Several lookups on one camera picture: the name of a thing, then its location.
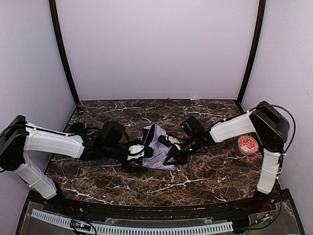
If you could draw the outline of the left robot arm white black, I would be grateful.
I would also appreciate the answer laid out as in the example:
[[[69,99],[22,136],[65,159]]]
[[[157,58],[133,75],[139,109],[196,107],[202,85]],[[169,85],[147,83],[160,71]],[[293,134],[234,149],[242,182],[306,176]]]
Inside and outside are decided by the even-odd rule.
[[[62,197],[57,184],[48,178],[27,156],[28,151],[60,154],[92,161],[108,156],[129,163],[144,157],[145,145],[131,142],[123,125],[109,121],[102,128],[71,126],[70,133],[45,129],[17,116],[0,134],[0,170],[19,176],[44,199]]]

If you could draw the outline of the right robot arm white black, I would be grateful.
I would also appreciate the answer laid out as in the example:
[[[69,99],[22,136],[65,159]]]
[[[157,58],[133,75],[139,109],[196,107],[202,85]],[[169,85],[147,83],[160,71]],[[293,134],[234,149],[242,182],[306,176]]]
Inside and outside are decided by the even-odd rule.
[[[188,156],[196,154],[203,147],[210,147],[245,134],[253,134],[263,156],[256,189],[260,193],[270,194],[280,174],[279,169],[282,167],[284,156],[292,143],[287,140],[290,124],[279,110],[287,111],[284,107],[262,101],[251,110],[219,121],[207,129],[191,116],[180,125],[188,139],[181,144],[173,144],[163,164],[186,164]]]

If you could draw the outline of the lavender folding umbrella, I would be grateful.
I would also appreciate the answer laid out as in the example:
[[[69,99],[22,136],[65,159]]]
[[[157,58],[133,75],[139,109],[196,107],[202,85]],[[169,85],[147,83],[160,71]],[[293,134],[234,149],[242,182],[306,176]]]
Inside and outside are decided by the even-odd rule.
[[[129,147],[131,145],[140,144],[151,147],[154,150],[154,154],[151,158],[140,159],[142,160],[142,168],[170,171],[176,170],[175,165],[163,165],[166,155],[173,146],[167,147],[158,141],[158,137],[160,135],[168,135],[168,133],[163,128],[161,128],[161,126],[152,124],[144,127],[142,139],[131,142],[128,134],[125,131],[125,127],[118,122],[113,122],[110,128],[110,140],[119,142],[122,135],[126,137],[128,142],[126,144],[126,156],[124,159],[127,159],[129,154]]]

